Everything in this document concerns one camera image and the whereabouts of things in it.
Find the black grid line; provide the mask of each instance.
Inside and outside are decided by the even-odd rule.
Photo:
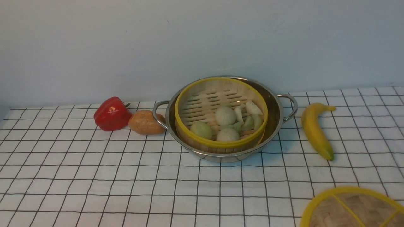
[[[334,113],[331,111],[331,116],[332,116],[332,118],[333,118],[333,120],[334,120],[334,124],[335,124],[335,126],[337,127],[337,130],[338,130],[338,135],[339,135],[339,138],[341,138],[341,140],[342,140],[342,137],[341,137],[341,132],[340,132],[340,130],[339,130],[339,128],[338,128],[338,126],[337,126],[337,122],[335,121],[335,118],[334,118]],[[345,150],[345,152],[347,152],[347,148],[346,148],[346,146],[345,146],[345,144],[344,143],[342,143],[342,145],[344,146],[344,150]],[[353,175],[355,176],[355,179],[356,179],[356,184],[358,185],[358,187],[359,187],[359,182],[358,182],[358,177],[356,176],[356,173],[355,173],[355,171],[354,171],[354,169],[353,169],[353,167],[352,167],[352,162],[351,162],[351,160],[349,159],[349,156],[348,156],[348,162],[349,162],[349,165],[351,166],[351,168],[352,168],[352,172],[353,172]]]
[[[179,160],[178,160],[178,162],[180,162],[180,161],[181,161],[181,153],[179,154]],[[175,193],[175,190],[177,189],[178,176],[179,176],[179,167],[178,167],[178,171],[177,171],[177,179],[175,180],[175,186],[174,186],[173,209],[171,210],[171,212],[172,212],[173,214],[171,215],[171,219],[170,219],[170,227],[172,227],[172,225],[173,225],[175,197],[176,197],[176,196],[181,196],[181,195],[178,195],[178,194]]]
[[[79,127],[81,127],[81,125],[83,124],[83,121],[84,121],[84,118],[83,118],[82,121],[80,122],[80,126],[79,126]],[[81,160],[80,160],[79,167],[77,168],[76,173],[74,174],[73,179],[76,177],[76,175],[77,175],[77,173],[78,173],[78,170],[79,170],[79,168],[80,168],[80,165],[81,165],[83,159],[84,159],[84,155],[83,155],[83,157],[82,157]],[[66,192],[69,192],[70,187],[72,186],[72,184],[73,184],[73,181],[70,182],[69,187],[67,188],[67,191],[66,191]],[[55,221],[53,222],[53,226],[55,226],[56,221],[57,221],[57,218],[59,217],[59,213],[60,213],[60,211],[62,210],[63,205],[65,204],[66,197],[67,197],[67,195],[66,195],[66,196],[64,197],[64,199],[63,199],[62,205],[60,206],[60,210],[59,210],[58,214],[56,215]]]
[[[159,164],[159,165],[160,165],[160,162],[161,162],[161,157],[162,157],[162,153],[163,153],[163,148],[164,148],[164,141],[163,141],[163,146],[161,147],[161,154],[160,154],[160,158],[159,158],[159,161],[158,161],[158,164]],[[158,171],[159,171],[159,169],[160,169],[160,166],[158,166],[158,167],[157,167],[157,171],[156,171],[156,179],[157,179],[157,176],[158,176]],[[154,193],[154,189],[156,188],[156,182],[157,182],[157,181],[154,181],[153,189],[152,189],[152,191],[151,191],[151,199],[150,199],[149,215],[147,216],[146,227],[147,227],[147,225],[149,224],[150,212],[152,211],[152,205],[153,205],[153,193]]]
[[[56,142],[56,140],[52,143],[52,146],[51,146],[50,150],[52,149],[52,147],[53,147],[53,145],[55,144],[55,142]],[[24,197],[25,197],[25,195],[26,195],[26,193],[27,193],[29,187],[32,185],[32,182],[33,182],[33,181],[34,181],[34,180],[32,180],[31,183],[29,184],[29,186],[27,187],[27,190],[25,191],[25,193],[24,193],[24,195],[23,195],[23,197],[22,197],[20,203],[18,204],[18,207],[21,205],[22,201],[24,200]],[[15,213],[14,213],[13,216],[11,217],[10,222],[8,223],[8,225],[10,225],[11,221],[13,220]]]
[[[50,147],[49,151],[53,148],[53,145],[55,144],[55,142],[56,142],[56,140],[52,143],[52,146]],[[43,162],[42,162],[40,168],[42,168],[42,165],[43,165],[43,163],[45,162],[46,158],[48,157],[48,154],[47,154],[46,157],[44,158],[44,160],[43,160]],[[52,183],[53,183],[53,181],[55,180],[56,174],[57,174],[57,172],[59,171],[59,168],[60,168],[60,166],[57,168],[57,170],[56,170],[56,172],[55,172],[55,175],[53,176],[52,181],[51,181],[51,183],[50,183],[50,185],[49,185],[49,188],[48,188],[47,191],[46,191],[46,194],[48,193],[49,189],[51,188]],[[35,215],[34,215],[34,218],[33,218],[32,221],[31,221],[31,225],[32,225],[32,223],[34,222],[34,220],[35,220],[35,218],[36,218],[36,215],[38,214],[39,209],[40,209],[40,207],[41,207],[41,205],[42,205],[44,199],[45,199],[45,196],[44,196],[44,198],[42,199],[41,204],[39,205],[38,210],[36,211],[36,213],[35,213]]]
[[[102,152],[102,156],[101,156],[101,158],[100,158],[99,165],[100,165],[101,162],[102,162],[102,158],[104,157],[105,150],[107,149],[108,143],[109,143],[109,141],[108,141],[107,144],[105,145],[104,152]],[[99,167],[100,167],[99,165],[97,166],[97,170],[96,170],[95,173],[94,173],[93,179],[91,179],[91,184],[90,184],[90,186],[88,187],[88,191],[87,191],[87,194],[86,194],[86,198],[84,199],[83,207],[81,208],[81,213],[80,213],[79,217],[77,218],[76,226],[78,225],[78,222],[79,222],[79,220],[80,220],[81,214],[83,213],[83,209],[84,209],[84,206],[86,205],[86,201],[87,201],[89,192],[90,192],[90,190],[91,190],[91,186],[92,186],[93,183],[94,183],[95,177],[96,177],[97,172],[98,172],[98,169],[99,169]]]
[[[145,149],[145,146],[146,146],[146,142],[143,143],[142,152],[140,153],[139,162],[137,163],[138,165],[140,164],[140,161],[142,160],[142,155],[143,155],[143,151],[144,151],[144,149]],[[133,187],[135,186],[136,178],[137,178],[138,172],[139,172],[139,169],[138,169],[138,170],[136,171],[136,173],[135,173],[135,180],[133,181],[132,188],[131,188],[131,190],[130,190],[130,195],[131,195],[131,196],[129,197],[129,199],[128,199],[128,204],[126,205],[126,210],[125,210],[125,214],[124,214],[124,219],[123,219],[123,221],[122,221],[122,227],[124,227],[124,224],[125,224],[125,218],[126,218],[126,214],[128,213],[128,208],[129,208],[130,200],[131,200],[131,198],[132,198],[132,190],[133,190]]]
[[[279,146],[280,146],[281,150],[283,151],[283,149],[282,149],[282,143],[281,143],[281,142],[279,142]],[[282,152],[282,161],[283,161],[283,164],[284,164],[284,166],[285,166],[286,163],[285,163],[285,157],[284,157],[284,155],[283,155],[283,152]],[[287,171],[286,167],[285,167],[284,169],[285,169],[285,173],[286,173],[286,180],[287,180],[287,182],[288,182],[288,187],[289,187],[289,198],[290,198],[290,207],[292,207],[292,216],[295,216],[295,212],[294,212],[294,210],[293,210],[292,191],[291,191],[291,189],[290,189],[288,171]],[[293,223],[295,224],[295,227],[297,227],[297,226],[296,226],[296,220],[295,220],[295,219],[293,219]]]
[[[269,203],[268,203],[268,188],[267,188],[267,184],[265,183],[265,171],[264,171],[264,158],[262,157],[262,152],[260,152],[261,155],[261,164],[262,164],[262,176],[264,178],[264,186],[265,186],[265,199],[267,200],[267,213],[268,213],[268,223],[269,223],[269,227],[271,227],[271,219],[270,219],[270,213],[269,213]]]
[[[195,220],[194,220],[194,227],[196,227],[196,217],[198,214],[198,193],[199,193],[199,177],[201,173],[201,159],[199,159],[199,168],[198,168],[198,181],[196,185],[196,202],[195,202]]]
[[[345,98],[345,96],[344,96],[343,93],[342,93],[342,96],[344,97],[344,100],[345,100],[345,102],[347,103],[347,100],[346,100],[346,98]],[[381,180],[381,177],[380,177],[380,174],[379,174],[379,170],[377,170],[377,167],[375,166],[375,163],[373,162],[372,157],[371,157],[371,155],[370,155],[370,153],[369,153],[369,151],[368,151],[368,148],[366,147],[364,141],[363,141],[363,145],[365,146],[366,151],[368,152],[369,158],[370,158],[370,160],[371,160],[371,162],[372,162],[372,164],[373,164],[373,167],[375,168],[375,170],[376,170],[376,172],[377,172],[377,176],[379,177],[380,182],[383,182],[383,181]],[[384,186],[383,183],[382,183],[382,186],[383,186],[383,188],[384,188],[384,191],[386,192],[386,195],[388,196],[389,194],[387,193],[387,189],[386,189],[386,187]]]

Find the pot handle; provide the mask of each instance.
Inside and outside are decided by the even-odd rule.
[[[287,116],[287,117],[285,117],[283,119],[283,123],[285,123],[285,122],[287,122],[288,120],[290,120],[291,118],[293,118],[296,115],[296,113],[297,113],[297,101],[293,96],[288,95],[288,94],[279,94],[277,96],[278,96],[278,98],[290,99],[290,101],[293,102],[293,111],[292,111],[292,113],[290,113],[289,116]]]
[[[165,129],[168,129],[166,123],[160,121],[160,120],[157,118],[157,108],[158,108],[159,106],[161,106],[161,105],[168,104],[169,102],[170,102],[170,101],[167,101],[167,100],[166,100],[166,101],[160,101],[160,102],[156,103],[156,104],[154,105],[154,107],[153,107],[153,118],[154,118],[154,120],[157,121],[157,123],[158,123],[159,125],[161,125],[161,127],[165,128]]]

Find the grid tablecloth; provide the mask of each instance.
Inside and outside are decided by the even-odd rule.
[[[296,117],[262,153],[229,164],[198,159],[169,133],[102,131],[99,105],[12,109],[0,130],[0,227],[294,227],[315,195],[342,185],[404,204],[404,87],[291,95]],[[333,162],[303,133],[313,102],[337,106],[320,118]]]

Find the banana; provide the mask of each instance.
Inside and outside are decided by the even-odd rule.
[[[301,119],[303,130],[310,144],[323,158],[330,161],[334,160],[334,151],[330,141],[321,130],[317,117],[325,111],[334,111],[335,109],[335,106],[313,103],[306,107]]]

